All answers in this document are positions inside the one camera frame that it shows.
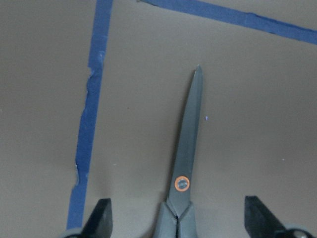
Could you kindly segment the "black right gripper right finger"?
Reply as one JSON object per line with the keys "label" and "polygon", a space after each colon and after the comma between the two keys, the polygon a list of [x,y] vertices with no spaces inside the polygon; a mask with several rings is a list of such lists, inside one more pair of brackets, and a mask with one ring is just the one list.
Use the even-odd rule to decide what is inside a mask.
{"label": "black right gripper right finger", "polygon": [[244,226],[251,238],[294,237],[257,196],[245,197]]}

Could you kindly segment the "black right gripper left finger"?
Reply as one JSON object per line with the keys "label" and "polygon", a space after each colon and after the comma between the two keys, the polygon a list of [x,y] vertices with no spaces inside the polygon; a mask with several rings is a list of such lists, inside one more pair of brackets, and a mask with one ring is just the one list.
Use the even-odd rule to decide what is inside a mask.
{"label": "black right gripper left finger", "polygon": [[110,198],[100,199],[80,233],[81,238],[110,238],[113,228]]}

